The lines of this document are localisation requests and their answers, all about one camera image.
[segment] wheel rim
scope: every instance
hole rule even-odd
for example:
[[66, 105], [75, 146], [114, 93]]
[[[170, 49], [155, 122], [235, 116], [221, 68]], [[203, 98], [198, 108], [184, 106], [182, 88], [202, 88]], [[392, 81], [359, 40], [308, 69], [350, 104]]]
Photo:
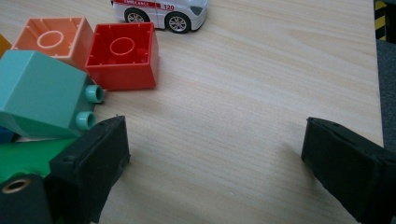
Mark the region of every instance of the wheel rim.
[[169, 26], [172, 30], [182, 32], [187, 28], [187, 22], [181, 17], [172, 17], [169, 20]]
[[137, 13], [128, 14], [128, 22], [144, 22], [144, 21], [145, 20], [143, 19], [143, 17]]

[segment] white toy car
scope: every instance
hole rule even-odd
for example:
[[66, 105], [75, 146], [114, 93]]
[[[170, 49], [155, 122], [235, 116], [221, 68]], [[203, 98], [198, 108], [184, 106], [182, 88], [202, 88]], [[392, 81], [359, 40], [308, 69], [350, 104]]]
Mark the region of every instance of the white toy car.
[[120, 20], [151, 21], [156, 28], [185, 34], [204, 23], [208, 0], [114, 0], [111, 5]]

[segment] car's front wheel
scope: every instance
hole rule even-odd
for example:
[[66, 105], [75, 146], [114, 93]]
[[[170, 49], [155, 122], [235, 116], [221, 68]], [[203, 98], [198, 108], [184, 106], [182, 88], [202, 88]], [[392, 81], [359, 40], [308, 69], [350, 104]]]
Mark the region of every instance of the car's front wheel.
[[191, 21], [188, 16], [180, 12], [173, 12], [166, 18], [167, 26], [177, 34], [186, 34], [191, 29]]
[[149, 16], [142, 10], [137, 8], [129, 8], [125, 10], [125, 21], [127, 22], [145, 22], [149, 21]]

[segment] red toy block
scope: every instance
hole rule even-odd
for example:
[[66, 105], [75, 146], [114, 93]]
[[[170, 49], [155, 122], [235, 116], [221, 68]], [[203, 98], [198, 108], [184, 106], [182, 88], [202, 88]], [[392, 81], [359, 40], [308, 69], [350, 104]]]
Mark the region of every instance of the red toy block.
[[103, 89], [155, 88], [158, 42], [151, 22], [98, 24], [86, 68]]
[[31, 18], [12, 49], [37, 50], [86, 72], [92, 37], [84, 17]]

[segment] light wood surface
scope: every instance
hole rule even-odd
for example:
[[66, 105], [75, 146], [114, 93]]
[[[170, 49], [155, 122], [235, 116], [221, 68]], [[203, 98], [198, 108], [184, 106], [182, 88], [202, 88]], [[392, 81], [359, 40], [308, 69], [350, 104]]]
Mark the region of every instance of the light wood surface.
[[[156, 31], [156, 90], [95, 109], [126, 116], [133, 155], [101, 223], [356, 223], [300, 154], [308, 117], [382, 146], [373, 1], [209, 1], [198, 32]], [[0, 33], [58, 16], [122, 22], [107, 0], [1, 0]]]

